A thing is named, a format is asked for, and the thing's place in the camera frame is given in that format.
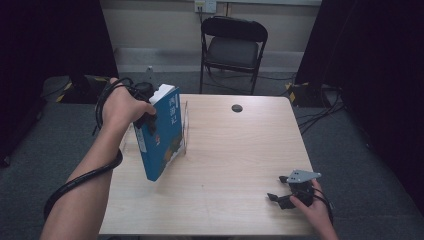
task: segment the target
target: fingers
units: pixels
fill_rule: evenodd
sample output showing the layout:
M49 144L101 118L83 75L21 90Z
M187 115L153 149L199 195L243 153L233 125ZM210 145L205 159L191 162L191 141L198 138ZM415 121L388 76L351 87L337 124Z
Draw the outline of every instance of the fingers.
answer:
M153 107L153 105L152 105L152 104L150 104L150 103L146 103L146 102L142 102L142 103L145 103L145 104L144 104L144 109L145 109L145 111L146 111L148 114L150 114L150 115L154 115L154 114L156 114L156 108L155 108L155 107Z
M319 184L319 182L316 179L312 179L312 186L314 187L314 189L316 189L315 195L319 196L319 197L323 197L322 195L322 188L321 188L321 184Z
M303 204L303 202L301 202L297 197L290 196L290 202L292 202L293 205L297 207L303 213L306 213L308 211L308 207L305 204Z
M321 184L319 184L319 182L314 178L314 179L312 179L311 180L311 182L312 182L312 185L314 186L314 188L316 188L316 189L318 189L318 190L320 190L320 191L322 191L322 189L321 189Z
M116 81L118 81L118 79L117 79L117 78L115 78L115 77L113 77L113 78L111 78L111 79L109 80L110 84L112 84L112 83L114 83L114 82L116 82Z

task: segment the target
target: chair seat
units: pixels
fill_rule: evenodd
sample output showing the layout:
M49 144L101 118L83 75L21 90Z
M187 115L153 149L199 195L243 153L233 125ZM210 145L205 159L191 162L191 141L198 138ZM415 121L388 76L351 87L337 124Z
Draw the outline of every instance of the chair seat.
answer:
M206 54L206 63L254 69L259 46L256 42L214 37Z

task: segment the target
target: blue book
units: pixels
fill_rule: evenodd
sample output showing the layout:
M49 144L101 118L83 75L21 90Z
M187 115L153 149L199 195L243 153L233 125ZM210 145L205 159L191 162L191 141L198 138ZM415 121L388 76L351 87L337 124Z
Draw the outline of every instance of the blue book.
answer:
M150 102L156 108L156 130L152 134L147 124L134 129L147 179L156 181L183 146L180 90L162 84Z

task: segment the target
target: wall outlet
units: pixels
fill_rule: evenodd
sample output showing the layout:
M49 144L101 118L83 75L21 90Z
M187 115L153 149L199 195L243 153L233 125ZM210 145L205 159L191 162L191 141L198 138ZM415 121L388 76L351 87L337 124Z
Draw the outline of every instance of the wall outlet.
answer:
M206 0L205 8L207 13L216 13L216 0Z
M194 1L194 12L206 12L206 1L195 0Z
M216 0L195 0L194 12L216 13Z

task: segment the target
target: chair backrest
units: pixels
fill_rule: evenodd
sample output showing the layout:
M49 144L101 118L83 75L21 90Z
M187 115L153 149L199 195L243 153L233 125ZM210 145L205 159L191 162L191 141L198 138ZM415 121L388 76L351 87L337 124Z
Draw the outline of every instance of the chair backrest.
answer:
M268 31L262 24L255 21L236 19L223 16L213 16L203 21L202 35L223 38L243 39L266 43Z

